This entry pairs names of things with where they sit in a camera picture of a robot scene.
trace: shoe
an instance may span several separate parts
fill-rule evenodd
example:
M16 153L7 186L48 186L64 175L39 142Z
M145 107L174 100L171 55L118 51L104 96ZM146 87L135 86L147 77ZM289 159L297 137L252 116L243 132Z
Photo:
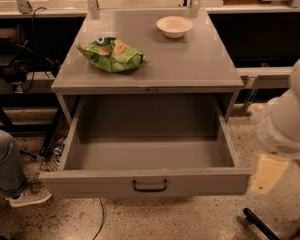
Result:
M11 207L22 207L32 204L41 204L52 195L40 181L29 182L28 187L16 199L8 198Z

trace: jeans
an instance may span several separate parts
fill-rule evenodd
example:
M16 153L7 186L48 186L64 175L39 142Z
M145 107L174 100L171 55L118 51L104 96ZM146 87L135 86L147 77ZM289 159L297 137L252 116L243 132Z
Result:
M0 191L6 197L18 197L27 187L22 157L15 139L0 130Z

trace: green plastic bag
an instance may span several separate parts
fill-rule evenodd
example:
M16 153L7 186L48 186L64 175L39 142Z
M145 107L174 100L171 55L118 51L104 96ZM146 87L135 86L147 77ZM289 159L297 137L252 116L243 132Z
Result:
M85 49L78 44L77 49L91 64L110 73L136 69L145 59L141 52L114 37L99 38Z

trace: speckled floor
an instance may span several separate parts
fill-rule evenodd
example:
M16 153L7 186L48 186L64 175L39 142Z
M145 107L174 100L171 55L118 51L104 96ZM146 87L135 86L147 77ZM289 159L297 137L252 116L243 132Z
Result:
M241 166L253 167L262 152L251 120L240 106L228 123ZM36 154L44 136L17 137L20 149ZM42 158L23 156L29 179L39 173ZM267 195L191 198L54 200L10 208L0 194L0 234L17 240L95 239L267 239L243 215L248 207L280 239L292 239L300 228L300 157L294 157L278 184Z

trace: bowl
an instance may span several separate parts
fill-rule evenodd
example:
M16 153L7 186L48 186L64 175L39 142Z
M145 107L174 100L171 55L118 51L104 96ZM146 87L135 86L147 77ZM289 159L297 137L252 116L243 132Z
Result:
M192 29L193 23L191 20L181 16L169 16L161 18L157 21L157 27L170 38L180 38L187 31Z

